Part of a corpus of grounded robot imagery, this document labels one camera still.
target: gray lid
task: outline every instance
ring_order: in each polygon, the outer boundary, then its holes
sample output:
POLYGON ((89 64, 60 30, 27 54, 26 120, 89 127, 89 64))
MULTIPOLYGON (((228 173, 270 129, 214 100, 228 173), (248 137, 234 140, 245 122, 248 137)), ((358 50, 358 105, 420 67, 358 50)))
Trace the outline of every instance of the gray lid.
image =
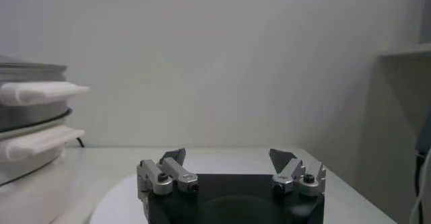
POLYGON ((29 63, 27 61, 18 60, 11 57, 5 57, 0 55, 0 70, 2 68, 25 68, 25 69, 48 69, 54 71, 64 71, 66 66, 62 65, 52 65, 52 64, 42 64, 42 63, 29 63))

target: white shelf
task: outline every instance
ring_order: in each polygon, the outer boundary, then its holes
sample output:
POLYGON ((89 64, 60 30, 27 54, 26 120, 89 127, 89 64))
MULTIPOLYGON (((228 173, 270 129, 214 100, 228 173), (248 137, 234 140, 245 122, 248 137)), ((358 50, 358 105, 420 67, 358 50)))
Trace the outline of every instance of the white shelf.
POLYGON ((398 48, 394 50, 387 50, 378 53, 380 57, 398 57, 415 55, 415 57, 431 56, 431 43, 427 44, 415 44, 405 48, 398 48))

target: white wall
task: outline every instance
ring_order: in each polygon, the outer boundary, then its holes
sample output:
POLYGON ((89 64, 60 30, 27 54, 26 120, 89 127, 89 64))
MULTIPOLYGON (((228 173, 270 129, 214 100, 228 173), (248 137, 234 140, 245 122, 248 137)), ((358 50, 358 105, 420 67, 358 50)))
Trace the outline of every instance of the white wall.
POLYGON ((417 38, 408 1, 0 0, 0 53, 92 87, 88 145, 299 144, 354 183, 370 54, 417 38))

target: silver metal bracket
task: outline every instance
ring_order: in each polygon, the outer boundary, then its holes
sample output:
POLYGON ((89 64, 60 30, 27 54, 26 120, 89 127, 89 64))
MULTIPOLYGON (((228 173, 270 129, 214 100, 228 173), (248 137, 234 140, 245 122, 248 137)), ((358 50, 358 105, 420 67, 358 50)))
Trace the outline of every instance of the silver metal bracket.
POLYGON ((277 194, 287 194, 294 189, 294 182, 304 175, 305 167, 302 160, 291 159, 284 169, 272 176, 273 191, 277 194))
POLYGON ((299 191, 306 196, 319 196, 325 192, 326 168, 321 162, 313 163, 299 179, 299 191))
POLYGON ((139 192, 152 190, 157 195, 167 195, 172 192, 172 178, 162 172, 154 161, 143 160, 136 169, 139 192))
POLYGON ((182 192, 196 193, 199 190, 197 175, 188 172, 173 158, 164 158, 158 166, 177 182, 178 189, 182 192))

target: screw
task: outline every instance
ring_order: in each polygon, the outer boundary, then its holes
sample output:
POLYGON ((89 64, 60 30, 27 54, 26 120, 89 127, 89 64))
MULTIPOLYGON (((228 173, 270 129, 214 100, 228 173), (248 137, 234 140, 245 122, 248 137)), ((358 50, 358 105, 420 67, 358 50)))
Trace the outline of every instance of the screw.
POLYGON ((283 195, 284 194, 284 187, 281 184, 276 184, 273 188, 272 188, 272 192, 274 193, 274 195, 283 195))
POLYGON ((168 175, 162 172, 161 174, 157 175, 157 181, 163 182, 168 179, 168 175))
POLYGON ((199 185, 198 184, 192 184, 189 186, 189 192, 197 193, 199 191, 199 185))
POLYGON ((314 183, 314 176, 311 174, 305 174, 304 176, 304 182, 307 184, 312 184, 314 183))

